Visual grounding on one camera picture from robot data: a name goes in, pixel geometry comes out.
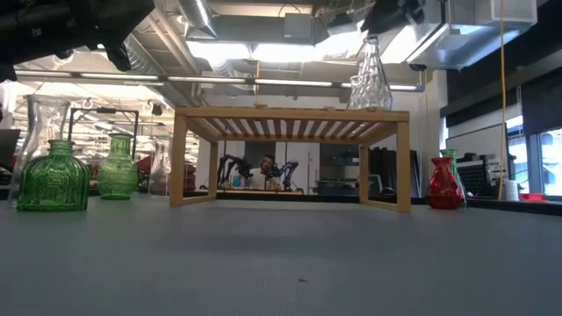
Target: red glass vase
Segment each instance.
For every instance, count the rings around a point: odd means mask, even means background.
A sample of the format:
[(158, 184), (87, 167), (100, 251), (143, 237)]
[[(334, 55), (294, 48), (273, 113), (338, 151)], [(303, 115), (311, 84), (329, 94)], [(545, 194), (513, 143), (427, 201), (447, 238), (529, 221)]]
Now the red glass vase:
[(465, 194), (450, 171), (453, 158), (433, 158), (431, 161), (436, 165), (436, 170), (426, 193), (429, 206), (435, 209), (456, 210), (465, 201)]

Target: gray table surface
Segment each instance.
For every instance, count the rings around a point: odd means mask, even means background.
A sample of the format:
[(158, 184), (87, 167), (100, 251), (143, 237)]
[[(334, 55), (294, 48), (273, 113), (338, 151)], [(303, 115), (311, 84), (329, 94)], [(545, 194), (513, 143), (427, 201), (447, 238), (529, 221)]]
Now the gray table surface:
[(0, 315), (562, 315), (562, 218), (90, 199), (0, 204)]

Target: man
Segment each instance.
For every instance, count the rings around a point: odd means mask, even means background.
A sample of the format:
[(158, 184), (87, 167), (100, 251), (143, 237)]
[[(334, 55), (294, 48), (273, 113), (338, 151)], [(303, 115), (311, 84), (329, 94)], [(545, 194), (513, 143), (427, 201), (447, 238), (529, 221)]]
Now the man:
[(271, 184), (272, 183), (277, 184), (275, 178), (268, 179), (269, 183), (267, 183), (267, 185), (265, 183), (267, 174), (274, 163), (275, 163), (275, 157), (272, 154), (265, 154), (262, 157), (262, 161), (260, 162), (260, 168), (254, 168), (250, 170), (250, 173), (253, 175), (252, 177), (250, 177), (250, 182), (249, 182), (251, 189), (259, 189), (259, 190), (274, 189), (274, 187), (272, 187)]

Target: green glass bottle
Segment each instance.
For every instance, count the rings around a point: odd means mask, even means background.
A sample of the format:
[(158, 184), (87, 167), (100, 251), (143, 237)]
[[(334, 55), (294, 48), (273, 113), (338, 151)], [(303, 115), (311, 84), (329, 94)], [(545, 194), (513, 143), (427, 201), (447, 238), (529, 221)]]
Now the green glass bottle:
[(103, 199), (127, 200), (137, 187), (137, 166), (131, 159), (131, 138), (124, 133), (111, 133), (112, 144), (99, 165), (97, 187)]
[(49, 140), (49, 155), (35, 158), (21, 174), (18, 210), (85, 211), (90, 171), (72, 156), (72, 141)]
[(458, 187), (465, 194), (465, 201), (463, 202), (463, 207), (467, 208), (468, 204), (466, 203), (466, 190), (465, 190), (465, 187), (463, 185), (463, 182), (460, 179), (460, 175), (458, 174), (458, 170), (457, 170), (457, 150), (456, 149), (441, 149), (440, 152), (441, 152), (441, 155), (444, 158), (452, 158), (453, 159), (453, 161), (450, 163), (450, 171), (452, 172), (453, 176), (455, 177), (455, 180), (457, 181)]

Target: wooden leg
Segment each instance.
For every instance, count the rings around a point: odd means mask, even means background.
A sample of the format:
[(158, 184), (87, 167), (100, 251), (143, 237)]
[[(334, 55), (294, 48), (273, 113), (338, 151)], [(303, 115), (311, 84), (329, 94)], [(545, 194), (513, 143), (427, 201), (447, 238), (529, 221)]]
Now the wooden leg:
[(170, 206), (182, 205), (184, 200), (185, 134), (187, 134), (186, 118), (176, 115), (174, 118), (172, 171), (169, 184)]
[(369, 146), (359, 146), (359, 201), (369, 200)]
[(209, 197), (217, 196), (217, 164), (219, 160), (219, 143), (211, 143), (211, 154), (209, 157)]
[(410, 179), (410, 131), (408, 122), (399, 122), (396, 135), (396, 180), (398, 211), (412, 211)]

